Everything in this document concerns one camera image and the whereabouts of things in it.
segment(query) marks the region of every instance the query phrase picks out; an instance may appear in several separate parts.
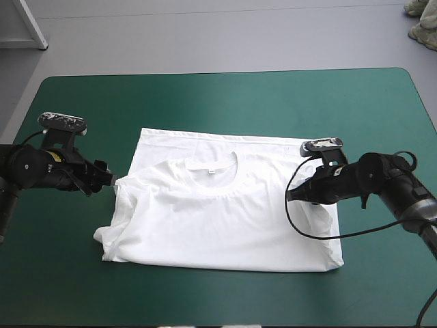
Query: white t-shirt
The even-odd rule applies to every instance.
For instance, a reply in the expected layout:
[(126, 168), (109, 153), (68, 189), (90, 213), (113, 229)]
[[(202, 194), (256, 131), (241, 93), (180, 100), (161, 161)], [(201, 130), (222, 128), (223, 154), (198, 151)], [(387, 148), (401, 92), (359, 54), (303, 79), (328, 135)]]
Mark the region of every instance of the white t-shirt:
[[(111, 226), (94, 234), (103, 260), (252, 271), (340, 267), (338, 240), (305, 238), (285, 216), (285, 186), (301, 161), (234, 151), (215, 162), (170, 159), (130, 172), (116, 182)], [(303, 167), (298, 180), (312, 171)], [(335, 206), (288, 204), (301, 230), (338, 233)]]
[[(212, 133), (142, 128), (128, 174), (169, 159), (192, 158), (202, 162), (218, 161), (233, 151), (249, 154), (291, 156), (291, 161), (299, 163), (302, 161), (299, 148), (304, 141), (306, 139), (252, 135), (215, 135)], [(321, 164), (321, 160), (307, 163), (308, 166), (314, 169)]]

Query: beige shoe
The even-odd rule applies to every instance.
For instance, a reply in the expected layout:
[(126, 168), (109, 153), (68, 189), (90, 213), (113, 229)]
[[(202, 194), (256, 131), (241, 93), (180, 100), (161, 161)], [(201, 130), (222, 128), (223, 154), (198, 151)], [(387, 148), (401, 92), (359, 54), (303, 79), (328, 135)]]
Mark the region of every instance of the beige shoe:
[(437, 51), (437, 29), (424, 29), (420, 24), (411, 28), (408, 36), (428, 49)]
[(420, 16), (425, 10), (428, 0), (410, 0), (405, 4), (404, 10), (410, 16)]

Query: green table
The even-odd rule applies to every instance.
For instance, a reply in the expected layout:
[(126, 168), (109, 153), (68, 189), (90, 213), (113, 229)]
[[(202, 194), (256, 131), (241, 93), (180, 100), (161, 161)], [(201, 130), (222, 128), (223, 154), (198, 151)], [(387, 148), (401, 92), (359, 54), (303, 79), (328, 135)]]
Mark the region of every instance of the green table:
[[(52, 77), (16, 138), (43, 111), (86, 118), (76, 144), (119, 176), (140, 128), (237, 135), (339, 136), (365, 152), (411, 150), (417, 176), (437, 191), (437, 137), (410, 76), (399, 68)], [(35, 138), (33, 145), (39, 146)], [(412, 325), (435, 289), (436, 263), (399, 226), (342, 241), (345, 265), (328, 273), (257, 273), (101, 262), (96, 228), (108, 225), (112, 188), (87, 198), (22, 193), (0, 248), (2, 325)], [(371, 196), (338, 205), (341, 231), (394, 218)], [(425, 317), (437, 323), (437, 305)]]

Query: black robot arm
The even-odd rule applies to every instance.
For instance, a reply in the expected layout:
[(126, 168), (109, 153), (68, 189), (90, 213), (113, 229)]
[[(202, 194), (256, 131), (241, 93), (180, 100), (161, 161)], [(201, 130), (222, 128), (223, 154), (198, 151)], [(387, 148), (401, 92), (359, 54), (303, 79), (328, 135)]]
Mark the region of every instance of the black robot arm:
[(314, 204), (334, 204), (339, 200), (361, 197), (362, 208), (374, 193), (386, 204), (394, 217), (403, 221), (406, 231), (418, 234), (437, 258), (437, 201), (412, 173), (416, 157), (410, 165), (402, 152), (378, 154), (369, 152), (357, 162), (348, 164), (341, 151), (339, 138), (304, 142), (303, 157), (321, 158), (323, 166), (295, 189), (287, 191), (287, 200), (303, 200)]
[(80, 190), (90, 196), (104, 185), (113, 185), (116, 179), (105, 162), (91, 163), (74, 147), (74, 138), (87, 131), (84, 119), (43, 113), (38, 122), (44, 127), (41, 133), (45, 134), (39, 149), (25, 143), (29, 138), (19, 145), (0, 145), (0, 244), (20, 190)]

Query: black cable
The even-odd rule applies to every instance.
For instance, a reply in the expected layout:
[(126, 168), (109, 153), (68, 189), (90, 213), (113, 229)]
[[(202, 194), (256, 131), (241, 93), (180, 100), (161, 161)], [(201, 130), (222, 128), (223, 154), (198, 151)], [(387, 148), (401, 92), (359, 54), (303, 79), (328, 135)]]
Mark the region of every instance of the black cable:
[(303, 161), (301, 164), (299, 164), (299, 166), (296, 168), (296, 171), (294, 171), (294, 173), (293, 173), (293, 175), (292, 175), (292, 178), (291, 178), (290, 181), (288, 182), (288, 184), (287, 184), (287, 188), (285, 189), (284, 201), (285, 201), (285, 213), (287, 213), (287, 219), (288, 219), (289, 223), (292, 225), (293, 229), (295, 229), (295, 231), (297, 231), (297, 233), (301, 234), (302, 236), (305, 236), (305, 237), (307, 237), (307, 238), (311, 238), (311, 239), (316, 239), (316, 240), (318, 240), (318, 241), (329, 241), (329, 240), (332, 240), (332, 239), (349, 238), (349, 237), (354, 237), (354, 236), (360, 236), (360, 235), (362, 235), (362, 234), (370, 234), (370, 233), (372, 233), (372, 232), (381, 231), (381, 230), (384, 230), (384, 229), (387, 229), (387, 228), (390, 228), (390, 227), (396, 226), (396, 225), (401, 224), (401, 223), (404, 223), (404, 222), (416, 221), (416, 220), (422, 220), (422, 221), (425, 222), (425, 224), (430, 224), (430, 225), (432, 225), (432, 226), (434, 226), (434, 227), (437, 227), (437, 223), (436, 223), (436, 222), (431, 222), (431, 221), (428, 221), (428, 220), (426, 220), (426, 219), (419, 219), (419, 218), (416, 218), (416, 219), (401, 219), (401, 220), (394, 221), (394, 222), (391, 222), (391, 223), (386, 224), (386, 225), (382, 225), (382, 226), (377, 227), (377, 228), (372, 228), (372, 229), (367, 229), (367, 230), (363, 230), (363, 231), (353, 232), (353, 233), (351, 233), (351, 234), (340, 234), (340, 235), (338, 235), (338, 236), (320, 237), (320, 236), (313, 236), (313, 235), (311, 235), (311, 234), (307, 234), (307, 233), (305, 233), (305, 232), (300, 231), (299, 228), (298, 228), (298, 227), (293, 223), (293, 221), (292, 221), (292, 219), (291, 219), (291, 217), (290, 217), (290, 214), (288, 213), (287, 192), (288, 192), (288, 189), (289, 189), (289, 187), (290, 187), (290, 185), (291, 185), (291, 183), (292, 183), (294, 177), (295, 177), (296, 174), (298, 173), (299, 169), (300, 169), (300, 168), (301, 168), (301, 167), (302, 167), (306, 162), (312, 161), (313, 159), (315, 159), (315, 158), (314, 158), (314, 157), (310, 157), (310, 158), (306, 159), (305, 161)]
[[(290, 214), (288, 213), (288, 206), (287, 206), (287, 192), (288, 192), (288, 189), (289, 189), (289, 187), (290, 187), (290, 185), (291, 185), (291, 183), (292, 183), (294, 177), (295, 177), (296, 174), (298, 173), (299, 169), (300, 169), (300, 168), (301, 168), (301, 167), (302, 167), (306, 162), (312, 161), (313, 159), (315, 159), (315, 158), (310, 157), (310, 158), (306, 159), (305, 161), (303, 161), (301, 164), (299, 164), (299, 166), (296, 168), (296, 171), (294, 171), (292, 178), (291, 178), (290, 181), (288, 182), (288, 184), (287, 184), (287, 188), (286, 188), (286, 190), (285, 190), (285, 212), (287, 213), (288, 221), (289, 221), (289, 223), (292, 225), (293, 229), (295, 229), (295, 231), (297, 231), (297, 233), (301, 234), (302, 236), (305, 236), (305, 237), (307, 237), (307, 238), (311, 238), (311, 239), (321, 240), (321, 241), (330, 240), (330, 239), (347, 238), (347, 237), (359, 236), (359, 235), (361, 235), (361, 234), (369, 234), (369, 233), (371, 233), (371, 232), (377, 232), (377, 231), (380, 231), (380, 230), (383, 230), (383, 229), (387, 229), (387, 228), (390, 228), (390, 227), (396, 226), (397, 224), (401, 224), (401, 223), (403, 223), (403, 222), (419, 220), (419, 218), (417, 218), (417, 219), (402, 219), (402, 220), (395, 221), (395, 222), (392, 222), (392, 223), (389, 223), (389, 224), (386, 224), (386, 225), (382, 225), (382, 226), (380, 226), (380, 227), (373, 228), (373, 229), (368, 229), (368, 230), (363, 230), (363, 231), (359, 231), (359, 232), (354, 232), (354, 233), (351, 233), (351, 234), (340, 234), (339, 236), (329, 236), (329, 237), (318, 237), (318, 236), (313, 236), (313, 235), (306, 234), (306, 233), (300, 231), (300, 230), (296, 227), (296, 225), (293, 223), (293, 221), (292, 221), (292, 219), (291, 219), (291, 217), (290, 217)], [(426, 220), (426, 219), (422, 219), (422, 221), (424, 221), (425, 224), (430, 224), (430, 225), (432, 225), (432, 226), (434, 226), (434, 227), (437, 227), (437, 223), (436, 223), (436, 222), (431, 222), (431, 221), (428, 221), (428, 220)], [(417, 321), (416, 321), (416, 326), (415, 326), (416, 328), (421, 328), (421, 327), (422, 327), (422, 326), (421, 326), (421, 323), (422, 323), (423, 317), (425, 316), (426, 311), (428, 310), (428, 308), (430, 307), (430, 305), (432, 304), (432, 302), (436, 299), (436, 297), (437, 297), (437, 289), (432, 293), (432, 295), (431, 295), (431, 296), (429, 297), (429, 299), (426, 301), (425, 305), (422, 307), (422, 310), (420, 311), (419, 315), (417, 316)]]
[(429, 306), (434, 301), (434, 299), (436, 299), (436, 297), (437, 297), (437, 289), (432, 293), (432, 295), (426, 301), (425, 305), (422, 307), (422, 310), (420, 311), (416, 321), (417, 328), (422, 327), (421, 325), (422, 325), (423, 316), (425, 315), (426, 311), (428, 310)]
[(32, 133), (30, 136), (28, 136), (22, 143), (21, 145), (25, 145), (30, 139), (32, 139), (33, 137), (35, 137), (36, 135), (41, 135), (42, 133), (44, 133), (44, 131), (38, 131), (35, 133)]

